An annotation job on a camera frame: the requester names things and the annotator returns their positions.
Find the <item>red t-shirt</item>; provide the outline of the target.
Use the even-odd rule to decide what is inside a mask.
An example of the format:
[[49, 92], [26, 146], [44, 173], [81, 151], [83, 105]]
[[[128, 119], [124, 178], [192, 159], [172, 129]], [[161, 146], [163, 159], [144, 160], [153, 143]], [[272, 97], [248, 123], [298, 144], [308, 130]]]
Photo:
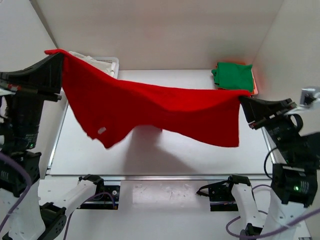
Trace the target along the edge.
[[187, 89], [116, 79], [63, 49], [62, 88], [77, 122], [109, 149], [135, 127], [154, 126], [218, 147], [239, 145], [246, 90]]

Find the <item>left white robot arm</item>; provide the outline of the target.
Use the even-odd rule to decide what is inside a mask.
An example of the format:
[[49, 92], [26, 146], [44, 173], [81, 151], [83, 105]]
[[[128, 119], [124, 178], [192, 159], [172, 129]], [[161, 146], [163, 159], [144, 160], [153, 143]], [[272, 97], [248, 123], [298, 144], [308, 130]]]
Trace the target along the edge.
[[61, 99], [64, 55], [52, 54], [18, 71], [0, 74], [0, 199], [5, 240], [53, 240], [83, 203], [104, 195], [104, 181], [88, 174], [61, 199], [39, 204], [40, 152], [33, 152], [45, 101]]

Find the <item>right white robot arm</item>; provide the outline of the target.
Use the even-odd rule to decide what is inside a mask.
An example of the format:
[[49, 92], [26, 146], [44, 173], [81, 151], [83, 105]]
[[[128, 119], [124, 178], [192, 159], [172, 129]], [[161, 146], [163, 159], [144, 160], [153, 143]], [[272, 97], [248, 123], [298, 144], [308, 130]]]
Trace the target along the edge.
[[247, 177], [231, 175], [224, 195], [235, 200], [242, 229], [240, 240], [291, 240], [298, 224], [310, 216], [318, 190], [317, 172], [320, 168], [320, 134], [300, 135], [303, 120], [291, 99], [261, 100], [239, 98], [245, 118], [252, 129], [264, 128], [273, 141], [274, 150], [283, 157], [275, 160], [271, 180], [270, 202], [265, 219], [261, 219], [253, 187]]

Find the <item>crumpled white t-shirt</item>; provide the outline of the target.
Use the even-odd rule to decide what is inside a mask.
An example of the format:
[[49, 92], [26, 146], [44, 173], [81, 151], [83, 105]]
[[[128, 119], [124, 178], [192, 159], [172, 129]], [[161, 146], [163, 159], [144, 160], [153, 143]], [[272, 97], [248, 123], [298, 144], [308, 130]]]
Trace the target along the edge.
[[89, 56], [89, 55], [83, 55], [80, 54], [78, 52], [74, 52], [74, 51], [69, 51], [69, 53], [83, 61], [85, 61], [86, 63], [94, 66], [95, 68], [101, 70], [102, 72], [104, 72], [105, 74], [114, 77], [115, 73], [116, 73], [116, 63], [114, 61], [112, 62], [107, 62], [104, 60], [96, 60], [93, 57]]

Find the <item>white plastic basket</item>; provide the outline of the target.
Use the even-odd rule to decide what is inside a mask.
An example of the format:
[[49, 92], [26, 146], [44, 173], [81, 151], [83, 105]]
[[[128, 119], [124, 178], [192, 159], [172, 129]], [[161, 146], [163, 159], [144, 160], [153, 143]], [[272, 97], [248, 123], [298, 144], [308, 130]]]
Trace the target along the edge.
[[100, 69], [106, 74], [111, 74], [115, 79], [118, 79], [119, 75], [119, 59], [117, 57], [94, 57], [95, 60], [105, 64], [105, 66]]

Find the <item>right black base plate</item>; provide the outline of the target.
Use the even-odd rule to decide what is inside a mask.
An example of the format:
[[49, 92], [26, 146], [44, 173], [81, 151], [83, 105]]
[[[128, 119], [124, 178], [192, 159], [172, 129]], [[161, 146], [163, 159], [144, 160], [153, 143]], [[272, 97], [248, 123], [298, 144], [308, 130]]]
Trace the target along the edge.
[[196, 194], [209, 198], [211, 212], [237, 212], [238, 206], [231, 193], [231, 183], [223, 180], [200, 187]]

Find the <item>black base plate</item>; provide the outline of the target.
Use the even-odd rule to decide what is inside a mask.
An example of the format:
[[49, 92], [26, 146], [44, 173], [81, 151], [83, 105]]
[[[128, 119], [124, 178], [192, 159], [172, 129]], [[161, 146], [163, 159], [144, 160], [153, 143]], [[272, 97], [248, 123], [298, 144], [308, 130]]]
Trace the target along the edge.
[[105, 181], [101, 193], [83, 203], [79, 209], [84, 210], [118, 210], [121, 184], [119, 181]]
[[209, 198], [211, 212], [237, 212], [238, 206], [231, 193], [231, 183], [223, 180], [200, 187], [196, 194]]

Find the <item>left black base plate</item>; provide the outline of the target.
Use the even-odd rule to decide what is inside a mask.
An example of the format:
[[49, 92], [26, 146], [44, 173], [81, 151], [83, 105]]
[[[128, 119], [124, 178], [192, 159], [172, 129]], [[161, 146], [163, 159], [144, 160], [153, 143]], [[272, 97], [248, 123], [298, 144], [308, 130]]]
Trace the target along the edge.
[[84, 210], [118, 210], [121, 184], [119, 181], [105, 181], [101, 193], [83, 203], [79, 209]]

